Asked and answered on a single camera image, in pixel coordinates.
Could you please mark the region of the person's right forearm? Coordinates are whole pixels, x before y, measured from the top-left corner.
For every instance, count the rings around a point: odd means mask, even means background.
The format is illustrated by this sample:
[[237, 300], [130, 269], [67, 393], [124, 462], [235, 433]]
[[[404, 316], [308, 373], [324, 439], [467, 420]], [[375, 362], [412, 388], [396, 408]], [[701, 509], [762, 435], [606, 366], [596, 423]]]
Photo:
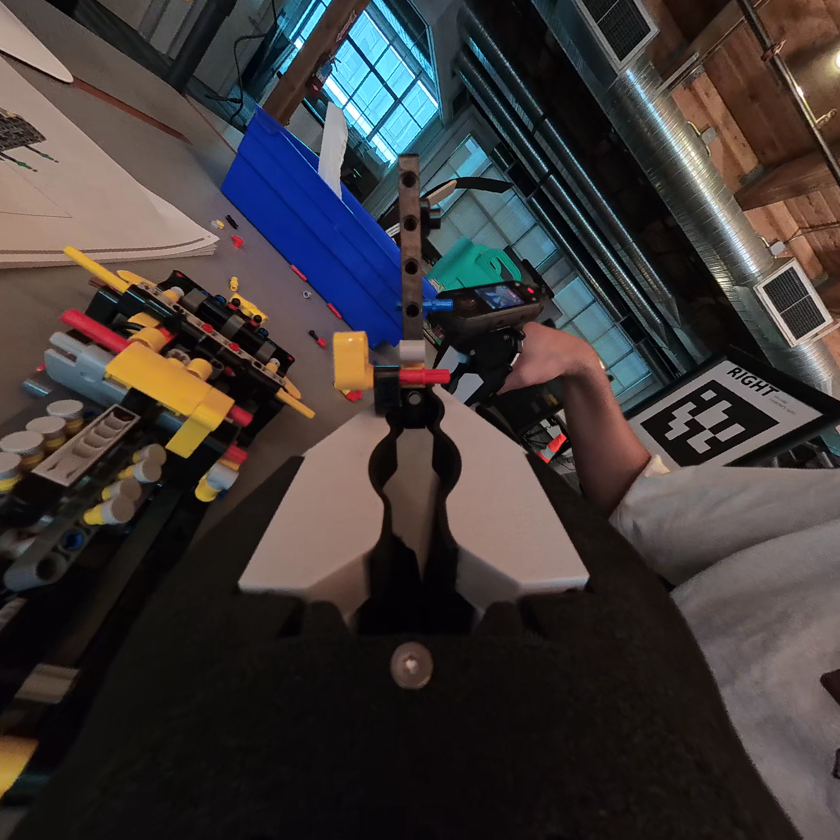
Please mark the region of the person's right forearm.
[[611, 515], [651, 461], [596, 357], [562, 375], [563, 409], [579, 483]]

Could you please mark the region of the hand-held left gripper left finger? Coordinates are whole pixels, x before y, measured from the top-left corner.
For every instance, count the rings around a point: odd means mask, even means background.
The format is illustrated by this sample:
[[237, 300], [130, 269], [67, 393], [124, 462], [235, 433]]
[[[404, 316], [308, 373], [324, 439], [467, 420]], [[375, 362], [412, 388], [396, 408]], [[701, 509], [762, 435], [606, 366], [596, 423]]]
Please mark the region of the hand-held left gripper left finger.
[[238, 587], [301, 601], [397, 594], [389, 423], [364, 409], [303, 456]]

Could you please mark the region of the teal bag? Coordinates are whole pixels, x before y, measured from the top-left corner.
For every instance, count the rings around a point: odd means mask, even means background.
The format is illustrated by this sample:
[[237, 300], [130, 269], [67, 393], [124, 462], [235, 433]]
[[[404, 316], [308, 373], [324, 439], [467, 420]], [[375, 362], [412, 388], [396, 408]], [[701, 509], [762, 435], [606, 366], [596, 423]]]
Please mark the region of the teal bag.
[[509, 254], [499, 248], [476, 245], [462, 237], [434, 264], [427, 281], [439, 293], [520, 282], [522, 270]]

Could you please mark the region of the black lego beam assembly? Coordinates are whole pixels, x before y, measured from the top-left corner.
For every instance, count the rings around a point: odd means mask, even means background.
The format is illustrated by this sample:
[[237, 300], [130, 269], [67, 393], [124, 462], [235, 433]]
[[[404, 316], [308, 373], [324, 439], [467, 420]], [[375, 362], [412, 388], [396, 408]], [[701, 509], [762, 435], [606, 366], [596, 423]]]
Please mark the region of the black lego beam assembly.
[[422, 234], [431, 226], [432, 208], [420, 193], [419, 160], [397, 161], [402, 340], [396, 364], [373, 364], [364, 332], [339, 332], [332, 340], [333, 384], [339, 391], [372, 392], [375, 413], [400, 428], [430, 428], [439, 414], [434, 385], [449, 383], [448, 371], [425, 363]]

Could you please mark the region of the partly built lego car chassis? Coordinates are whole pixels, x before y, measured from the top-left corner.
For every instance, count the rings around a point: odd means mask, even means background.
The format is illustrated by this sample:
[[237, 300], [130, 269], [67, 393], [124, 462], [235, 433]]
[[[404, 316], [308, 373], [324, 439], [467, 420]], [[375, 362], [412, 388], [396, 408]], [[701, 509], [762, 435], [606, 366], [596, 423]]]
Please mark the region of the partly built lego car chassis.
[[294, 357], [238, 294], [65, 255], [97, 289], [2, 425], [2, 806], [28, 805], [76, 739], [131, 626], [282, 408]]

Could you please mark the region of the white board stand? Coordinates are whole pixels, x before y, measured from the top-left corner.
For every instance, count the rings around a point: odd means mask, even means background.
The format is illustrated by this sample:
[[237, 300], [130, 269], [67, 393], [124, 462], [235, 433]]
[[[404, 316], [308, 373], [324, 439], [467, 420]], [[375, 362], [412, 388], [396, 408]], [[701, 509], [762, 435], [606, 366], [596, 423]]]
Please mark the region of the white board stand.
[[37, 36], [1, 3], [1, 53], [58, 81], [72, 84], [74, 77]]

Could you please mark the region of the scattered lego pins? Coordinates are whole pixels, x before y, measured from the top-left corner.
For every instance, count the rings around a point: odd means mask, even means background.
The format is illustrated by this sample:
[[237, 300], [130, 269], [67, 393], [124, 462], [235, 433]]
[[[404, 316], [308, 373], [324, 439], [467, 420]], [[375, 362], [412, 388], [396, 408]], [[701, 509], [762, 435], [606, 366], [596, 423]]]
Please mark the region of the scattered lego pins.
[[[227, 215], [226, 219], [229, 226], [231, 226], [234, 229], [238, 229], [236, 222], [231, 216]], [[223, 229], [225, 226], [220, 219], [214, 219], [212, 221], [212, 225], [218, 229]], [[241, 237], [232, 234], [230, 238], [234, 247], [236, 247], [237, 249], [241, 249], [243, 247], [245, 241]], [[304, 283], [308, 283], [307, 276], [299, 268], [297, 268], [294, 265], [290, 265], [290, 269], [300, 280], [302, 280]], [[248, 299], [242, 296], [241, 291], [239, 289], [238, 278], [236, 276], [231, 276], [229, 278], [227, 282], [227, 287], [230, 291], [231, 296], [230, 302], [228, 304], [229, 306], [239, 309], [241, 312], [244, 313], [246, 319], [254, 324], [262, 324], [269, 320], [268, 316], [254, 302], [249, 301]], [[309, 299], [310, 296], [311, 293], [308, 290], [303, 293], [303, 297], [306, 299]], [[312, 330], [308, 332], [308, 335], [310, 335], [313, 341], [315, 341], [321, 349], [327, 349], [328, 343], [326, 339], [318, 336]]]

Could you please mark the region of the white vent grille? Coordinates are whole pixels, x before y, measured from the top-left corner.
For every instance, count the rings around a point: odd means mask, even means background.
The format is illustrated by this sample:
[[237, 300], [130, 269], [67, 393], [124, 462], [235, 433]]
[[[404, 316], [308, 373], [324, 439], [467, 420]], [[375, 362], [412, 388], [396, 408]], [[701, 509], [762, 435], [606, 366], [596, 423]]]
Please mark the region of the white vent grille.
[[791, 347], [821, 338], [835, 324], [796, 258], [781, 262], [753, 290]]
[[574, 1], [615, 71], [624, 71], [659, 34], [641, 1]]

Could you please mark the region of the silver ventilation duct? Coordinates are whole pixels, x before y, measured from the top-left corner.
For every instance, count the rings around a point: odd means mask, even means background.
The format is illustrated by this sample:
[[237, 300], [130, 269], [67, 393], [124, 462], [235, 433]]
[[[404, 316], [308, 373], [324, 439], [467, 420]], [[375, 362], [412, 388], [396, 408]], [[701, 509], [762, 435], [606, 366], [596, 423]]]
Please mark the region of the silver ventilation duct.
[[838, 362], [823, 339], [790, 346], [755, 292], [770, 250], [704, 151], [651, 60], [641, 54], [606, 90], [604, 107], [702, 263], [773, 366], [838, 397]]

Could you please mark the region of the framed black white marker sign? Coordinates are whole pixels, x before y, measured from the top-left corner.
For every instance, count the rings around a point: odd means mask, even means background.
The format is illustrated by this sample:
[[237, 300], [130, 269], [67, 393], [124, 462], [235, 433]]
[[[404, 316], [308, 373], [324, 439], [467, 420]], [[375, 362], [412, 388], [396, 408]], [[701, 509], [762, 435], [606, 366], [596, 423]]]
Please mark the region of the framed black white marker sign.
[[728, 348], [626, 418], [668, 469], [757, 466], [838, 425], [839, 402]]

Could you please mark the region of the person's right hand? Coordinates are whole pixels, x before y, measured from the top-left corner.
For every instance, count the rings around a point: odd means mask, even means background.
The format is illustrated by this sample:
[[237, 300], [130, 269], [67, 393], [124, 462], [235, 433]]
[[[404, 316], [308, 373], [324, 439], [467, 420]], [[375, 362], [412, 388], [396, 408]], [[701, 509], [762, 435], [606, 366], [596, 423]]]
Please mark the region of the person's right hand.
[[602, 363], [583, 339], [529, 322], [523, 326], [521, 351], [499, 393], [521, 390], [560, 378], [564, 384], [591, 386], [609, 393]]

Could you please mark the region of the wooden post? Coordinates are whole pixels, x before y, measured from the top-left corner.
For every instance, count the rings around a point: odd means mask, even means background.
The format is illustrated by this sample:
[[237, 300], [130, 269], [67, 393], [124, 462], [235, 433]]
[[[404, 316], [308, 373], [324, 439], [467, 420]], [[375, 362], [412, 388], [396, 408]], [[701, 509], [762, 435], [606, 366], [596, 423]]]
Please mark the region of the wooden post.
[[368, 5], [368, 1], [332, 1], [326, 6], [315, 28], [262, 106], [279, 125], [288, 125], [305, 98], [309, 82], [317, 70], [338, 52]]

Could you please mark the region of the open instruction booklet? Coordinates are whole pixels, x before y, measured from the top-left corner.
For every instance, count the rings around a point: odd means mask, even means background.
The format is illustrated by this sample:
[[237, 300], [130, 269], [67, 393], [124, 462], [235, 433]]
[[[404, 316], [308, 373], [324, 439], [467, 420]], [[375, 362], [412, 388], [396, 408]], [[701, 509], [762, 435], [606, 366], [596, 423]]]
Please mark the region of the open instruction booklet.
[[218, 237], [136, 181], [2, 59], [2, 268], [209, 256]]

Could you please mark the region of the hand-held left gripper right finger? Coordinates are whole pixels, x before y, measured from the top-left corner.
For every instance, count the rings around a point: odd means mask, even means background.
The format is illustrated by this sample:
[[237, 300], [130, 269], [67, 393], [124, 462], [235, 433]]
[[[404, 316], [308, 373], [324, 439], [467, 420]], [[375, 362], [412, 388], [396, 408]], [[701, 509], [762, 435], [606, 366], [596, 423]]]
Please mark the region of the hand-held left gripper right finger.
[[435, 387], [442, 433], [460, 472], [446, 498], [458, 551], [455, 589], [467, 601], [517, 601], [582, 590], [589, 573], [520, 444]]

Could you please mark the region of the blue plastic bin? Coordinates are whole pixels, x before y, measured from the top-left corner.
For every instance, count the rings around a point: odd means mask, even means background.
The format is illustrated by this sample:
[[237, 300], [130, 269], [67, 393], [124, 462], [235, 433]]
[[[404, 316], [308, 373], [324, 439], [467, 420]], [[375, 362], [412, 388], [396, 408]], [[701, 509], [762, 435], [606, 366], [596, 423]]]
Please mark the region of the blue plastic bin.
[[403, 340], [400, 249], [361, 203], [337, 197], [319, 158], [258, 108], [222, 194], [373, 347]]

